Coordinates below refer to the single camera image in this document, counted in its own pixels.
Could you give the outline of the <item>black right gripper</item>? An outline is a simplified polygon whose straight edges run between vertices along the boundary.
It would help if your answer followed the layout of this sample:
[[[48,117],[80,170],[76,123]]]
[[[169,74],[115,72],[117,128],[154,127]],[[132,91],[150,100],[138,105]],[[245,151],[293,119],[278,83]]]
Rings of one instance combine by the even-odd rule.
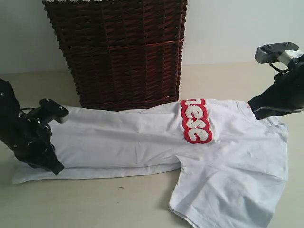
[[[274,77],[277,88],[270,87],[248,101],[257,120],[271,116],[285,116],[304,110],[304,56],[294,58],[287,69],[270,66],[278,73]]]

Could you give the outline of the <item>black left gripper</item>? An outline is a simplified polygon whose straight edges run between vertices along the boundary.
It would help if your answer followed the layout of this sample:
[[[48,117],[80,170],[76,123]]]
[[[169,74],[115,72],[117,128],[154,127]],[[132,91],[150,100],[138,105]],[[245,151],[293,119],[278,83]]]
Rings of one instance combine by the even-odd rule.
[[[58,175],[64,165],[55,155],[55,147],[51,143],[52,131],[49,123],[41,121],[40,109],[30,108],[25,113],[19,104],[1,104],[0,140],[19,161]]]

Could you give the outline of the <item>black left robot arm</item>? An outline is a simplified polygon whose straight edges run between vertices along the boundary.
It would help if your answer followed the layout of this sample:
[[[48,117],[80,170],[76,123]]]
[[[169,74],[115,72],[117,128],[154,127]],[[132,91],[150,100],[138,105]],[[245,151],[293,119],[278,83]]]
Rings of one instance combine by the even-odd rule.
[[[0,81],[0,140],[15,157],[32,168],[58,175],[64,165],[51,143],[53,120],[63,124],[69,111],[51,99],[41,99],[38,108],[21,108],[10,82]]]

